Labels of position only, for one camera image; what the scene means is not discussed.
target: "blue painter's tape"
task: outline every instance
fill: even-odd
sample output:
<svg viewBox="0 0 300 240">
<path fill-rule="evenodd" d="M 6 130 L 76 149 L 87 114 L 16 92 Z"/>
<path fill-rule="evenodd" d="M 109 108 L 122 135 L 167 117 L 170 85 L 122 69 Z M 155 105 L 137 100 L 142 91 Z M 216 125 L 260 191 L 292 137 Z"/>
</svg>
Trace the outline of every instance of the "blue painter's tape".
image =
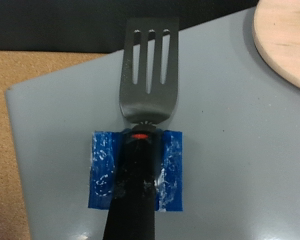
<svg viewBox="0 0 300 240">
<path fill-rule="evenodd" d="M 95 132 L 92 138 L 89 208 L 109 209 L 121 133 Z M 156 210 L 182 211 L 182 133 L 164 131 Z"/>
</svg>

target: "black handle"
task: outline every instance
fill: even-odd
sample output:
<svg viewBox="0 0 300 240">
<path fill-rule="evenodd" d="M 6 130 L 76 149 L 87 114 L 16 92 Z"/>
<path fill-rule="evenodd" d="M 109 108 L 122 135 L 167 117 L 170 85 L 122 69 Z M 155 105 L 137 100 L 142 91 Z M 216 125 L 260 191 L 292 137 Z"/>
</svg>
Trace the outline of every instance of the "black handle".
<svg viewBox="0 0 300 240">
<path fill-rule="evenodd" d="M 154 240 L 154 180 L 161 135 L 133 130 L 123 134 L 103 240 Z"/>
</svg>

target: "slotted spatula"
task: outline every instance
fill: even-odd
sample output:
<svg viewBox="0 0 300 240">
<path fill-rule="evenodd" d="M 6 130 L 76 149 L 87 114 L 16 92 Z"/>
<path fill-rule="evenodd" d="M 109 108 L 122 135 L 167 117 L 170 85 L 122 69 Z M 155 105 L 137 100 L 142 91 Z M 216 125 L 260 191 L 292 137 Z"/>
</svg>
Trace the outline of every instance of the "slotted spatula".
<svg viewBox="0 0 300 240">
<path fill-rule="evenodd" d="M 123 134 L 104 240 L 155 238 L 155 169 L 162 153 L 161 131 L 155 125 L 170 117 L 177 100 L 178 23 L 177 18 L 140 18 L 127 23 L 120 107 L 123 116 L 136 126 Z M 162 43 L 167 33 L 170 34 L 167 66 L 163 66 Z M 141 35 L 136 83 L 133 81 L 135 34 Z M 149 34 L 155 35 L 153 59 L 148 58 Z M 153 61 L 152 70 L 147 69 L 148 59 Z"/>
</svg>

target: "gray tabletop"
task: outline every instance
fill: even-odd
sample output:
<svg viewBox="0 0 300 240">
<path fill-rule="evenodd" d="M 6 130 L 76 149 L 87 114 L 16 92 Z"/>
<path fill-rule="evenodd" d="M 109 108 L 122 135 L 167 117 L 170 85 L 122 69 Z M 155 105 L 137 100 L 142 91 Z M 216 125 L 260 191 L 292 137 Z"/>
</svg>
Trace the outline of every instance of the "gray tabletop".
<svg viewBox="0 0 300 240">
<path fill-rule="evenodd" d="M 180 32 L 184 212 L 156 239 L 300 239 L 300 90 L 252 39 L 254 8 Z M 122 52 L 12 86 L 7 104 L 32 239 L 102 239 L 88 209 L 91 134 L 121 131 Z"/>
</svg>

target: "wooden cutting board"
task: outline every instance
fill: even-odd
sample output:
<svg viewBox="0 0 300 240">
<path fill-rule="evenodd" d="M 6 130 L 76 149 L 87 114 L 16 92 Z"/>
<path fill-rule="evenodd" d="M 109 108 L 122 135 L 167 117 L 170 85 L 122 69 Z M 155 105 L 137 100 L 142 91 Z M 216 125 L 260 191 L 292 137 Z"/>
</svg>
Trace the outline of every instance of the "wooden cutting board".
<svg viewBox="0 0 300 240">
<path fill-rule="evenodd" d="M 260 0 L 253 25 L 262 58 L 300 88 L 300 0 Z"/>
</svg>

